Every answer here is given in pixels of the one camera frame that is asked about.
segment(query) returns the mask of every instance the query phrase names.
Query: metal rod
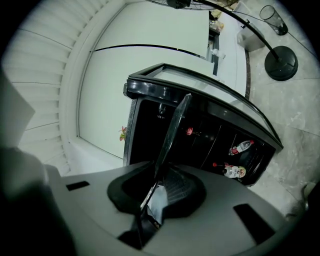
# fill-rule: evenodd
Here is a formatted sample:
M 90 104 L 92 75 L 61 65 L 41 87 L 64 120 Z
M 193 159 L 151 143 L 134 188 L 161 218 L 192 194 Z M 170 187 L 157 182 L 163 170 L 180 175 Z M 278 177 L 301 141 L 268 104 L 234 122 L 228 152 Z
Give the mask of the metal rod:
M 227 9 L 225 9 L 224 7 L 217 5 L 213 2 L 207 1 L 207 0 L 195 0 L 195 2 L 207 5 L 207 6 L 212 6 L 213 8 L 216 8 L 217 10 L 228 14 L 229 16 L 231 16 L 232 18 L 236 19 L 238 22 L 242 23 L 243 25 L 245 25 L 248 29 L 250 29 L 264 44 L 266 47 L 268 47 L 268 49 L 270 50 L 270 52 L 272 53 L 272 55 L 274 56 L 274 58 L 278 61 L 279 60 L 279 56 L 276 54 L 275 50 L 271 47 L 271 45 L 265 40 L 265 38 L 255 29 L 253 28 L 248 22 L 244 21 L 242 18 L 240 18 L 238 15 L 234 14 L 232 11 L 229 11 Z

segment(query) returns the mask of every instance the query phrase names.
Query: black lamp base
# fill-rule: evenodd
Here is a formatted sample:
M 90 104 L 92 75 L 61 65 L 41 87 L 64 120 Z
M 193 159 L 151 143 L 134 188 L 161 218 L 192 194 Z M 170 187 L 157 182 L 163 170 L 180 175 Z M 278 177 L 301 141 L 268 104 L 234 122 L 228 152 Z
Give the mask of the black lamp base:
M 269 77 L 276 81 L 286 81 L 292 78 L 298 71 L 298 58 L 293 50 L 286 46 L 273 48 L 279 56 L 276 60 L 271 51 L 264 61 L 264 68 Z

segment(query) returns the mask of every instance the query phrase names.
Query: cable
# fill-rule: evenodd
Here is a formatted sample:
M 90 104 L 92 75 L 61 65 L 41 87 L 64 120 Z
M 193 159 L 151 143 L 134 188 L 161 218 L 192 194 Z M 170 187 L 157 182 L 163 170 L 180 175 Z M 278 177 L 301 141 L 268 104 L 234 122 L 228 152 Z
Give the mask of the cable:
M 251 16 L 251 15 L 249 15 L 249 14 L 246 14 L 246 13 L 244 13 L 244 12 L 240 12 L 240 11 L 232 11 L 232 12 L 233 12 L 233 13 L 238 13 L 238 14 L 247 15 L 247 16 L 249 16 L 249 17 L 251 17 L 251 18 L 254 18 L 254 19 L 258 20 L 258 21 L 267 23 L 267 24 L 269 24 L 270 26 L 273 26 L 273 27 L 276 27 L 276 28 L 280 29 L 280 27 L 278 27 L 278 26 L 275 26 L 275 25 L 273 25 L 273 24 L 271 24 L 271 23 L 269 23 L 269 22 L 267 22 L 267 21 L 265 21 L 265 20 L 263 20 L 263 19 L 256 18 L 256 17 Z M 290 36 L 292 36 L 300 45 L 302 45 L 302 46 L 303 46 L 310 54 L 312 54 L 317 60 L 319 60 L 318 57 L 317 57 L 317 55 L 315 55 L 312 51 L 310 51 L 307 47 L 305 47 L 305 46 L 304 46 L 298 39 L 296 39 L 289 31 L 288 31 L 288 34 L 289 34 Z

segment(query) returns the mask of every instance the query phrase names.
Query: tiled floor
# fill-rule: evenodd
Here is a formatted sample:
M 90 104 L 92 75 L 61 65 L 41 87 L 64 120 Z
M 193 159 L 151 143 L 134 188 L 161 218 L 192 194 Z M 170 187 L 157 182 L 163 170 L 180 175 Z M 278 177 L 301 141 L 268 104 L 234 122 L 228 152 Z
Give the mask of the tiled floor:
M 313 51 L 292 15 L 276 0 L 243 0 L 240 12 L 260 18 L 263 6 L 272 5 L 299 41 Z M 303 209 L 302 188 L 320 181 L 320 65 L 290 34 L 278 36 L 268 24 L 248 17 L 273 46 L 290 47 L 298 58 L 298 71 L 288 81 L 272 80 L 264 69 L 269 50 L 250 52 L 250 100 L 265 113 L 284 149 L 271 160 L 261 179 L 250 189 L 283 215 Z

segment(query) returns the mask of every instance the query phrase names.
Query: small plant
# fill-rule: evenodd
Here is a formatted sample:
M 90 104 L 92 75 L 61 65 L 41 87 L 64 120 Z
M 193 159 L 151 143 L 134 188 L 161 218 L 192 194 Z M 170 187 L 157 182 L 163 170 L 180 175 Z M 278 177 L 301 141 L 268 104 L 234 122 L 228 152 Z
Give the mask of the small plant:
M 122 126 L 122 129 L 119 131 L 119 132 L 121 132 L 121 135 L 120 135 L 120 141 L 122 141 L 122 140 L 126 140 L 126 135 L 127 135 L 127 127 L 123 127 Z

